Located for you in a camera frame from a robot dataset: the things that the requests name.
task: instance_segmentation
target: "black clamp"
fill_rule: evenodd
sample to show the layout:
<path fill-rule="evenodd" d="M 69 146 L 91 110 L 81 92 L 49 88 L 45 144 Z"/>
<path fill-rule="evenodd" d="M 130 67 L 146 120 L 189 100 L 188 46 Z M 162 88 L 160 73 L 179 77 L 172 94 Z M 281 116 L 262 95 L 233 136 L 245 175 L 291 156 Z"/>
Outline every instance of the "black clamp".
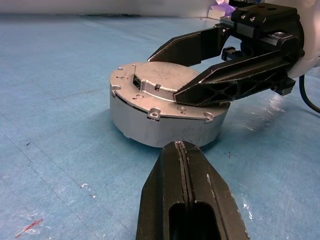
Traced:
<path fill-rule="evenodd" d="M 236 202 L 200 149 L 165 146 L 141 194 L 136 240 L 248 240 Z"/>
<path fill-rule="evenodd" d="M 224 48 L 229 36 L 241 49 Z M 261 3 L 236 9 L 212 28 L 172 38 L 149 62 L 192 66 L 217 57 L 225 61 L 200 73 L 173 99 L 203 107 L 238 100 L 271 89 L 289 94 L 295 81 L 288 72 L 305 52 L 304 32 L 296 8 Z"/>

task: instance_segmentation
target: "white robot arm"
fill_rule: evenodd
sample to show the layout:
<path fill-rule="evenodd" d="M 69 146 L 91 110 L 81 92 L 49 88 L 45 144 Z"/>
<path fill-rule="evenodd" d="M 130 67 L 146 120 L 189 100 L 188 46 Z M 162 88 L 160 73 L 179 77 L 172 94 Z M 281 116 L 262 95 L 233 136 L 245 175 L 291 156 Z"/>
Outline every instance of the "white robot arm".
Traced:
<path fill-rule="evenodd" d="M 300 15 L 305 55 L 298 60 L 288 76 L 297 78 L 313 67 L 320 67 L 320 0 L 266 0 L 265 2 L 296 8 Z"/>

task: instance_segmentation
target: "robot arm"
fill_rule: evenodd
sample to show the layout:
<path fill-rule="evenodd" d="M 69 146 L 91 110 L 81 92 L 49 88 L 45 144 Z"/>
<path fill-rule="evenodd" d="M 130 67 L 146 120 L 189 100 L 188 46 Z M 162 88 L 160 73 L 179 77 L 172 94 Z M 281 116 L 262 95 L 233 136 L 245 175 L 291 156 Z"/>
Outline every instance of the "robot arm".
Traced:
<path fill-rule="evenodd" d="M 319 60 L 320 0 L 287 3 L 297 8 L 247 1 L 249 6 L 222 17 L 213 28 L 169 40 L 148 61 L 189 67 L 222 52 L 225 62 L 209 67 L 173 94 L 182 104 L 203 107 L 266 89 L 288 94 L 295 85 L 292 78 L 305 74 Z M 241 50 L 223 49 L 229 36 L 241 40 Z"/>

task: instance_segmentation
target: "screw hole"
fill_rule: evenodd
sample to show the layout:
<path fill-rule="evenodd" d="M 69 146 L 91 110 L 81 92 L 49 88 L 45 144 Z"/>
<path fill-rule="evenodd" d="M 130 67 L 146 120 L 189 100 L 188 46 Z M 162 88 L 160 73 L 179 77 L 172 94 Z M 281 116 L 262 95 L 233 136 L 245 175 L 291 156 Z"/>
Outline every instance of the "screw hole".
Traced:
<path fill-rule="evenodd" d="M 120 90 L 121 87 L 118 86 L 118 85 L 113 85 L 113 86 L 111 87 L 111 89 L 112 89 L 112 90 Z"/>
<path fill-rule="evenodd" d="M 207 121 L 212 121 L 214 116 L 210 112 L 204 112 L 203 115 L 206 117 Z"/>
<path fill-rule="evenodd" d="M 117 79 L 121 79 L 121 80 L 127 80 L 128 77 L 127 76 L 116 76 Z"/>
<path fill-rule="evenodd" d="M 159 89 L 161 88 L 161 85 L 160 84 L 156 84 L 154 86 L 154 90 L 156 90 L 157 92 L 159 92 Z"/>
<path fill-rule="evenodd" d="M 160 115 L 161 110 L 159 108 L 153 107 L 150 109 L 149 114 L 150 116 L 158 118 Z"/>

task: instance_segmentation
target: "purple object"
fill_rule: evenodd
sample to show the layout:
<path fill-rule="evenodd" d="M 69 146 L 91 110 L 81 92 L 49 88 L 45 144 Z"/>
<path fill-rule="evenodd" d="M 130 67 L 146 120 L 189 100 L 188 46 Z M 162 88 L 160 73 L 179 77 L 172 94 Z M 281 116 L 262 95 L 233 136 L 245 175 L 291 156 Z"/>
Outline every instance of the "purple object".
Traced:
<path fill-rule="evenodd" d="M 224 9 L 224 16 L 230 17 L 235 8 L 233 6 L 230 6 L 229 4 L 225 3 L 224 0 L 216 0 L 216 3 L 211 5 L 210 9 L 214 8 L 223 8 Z"/>

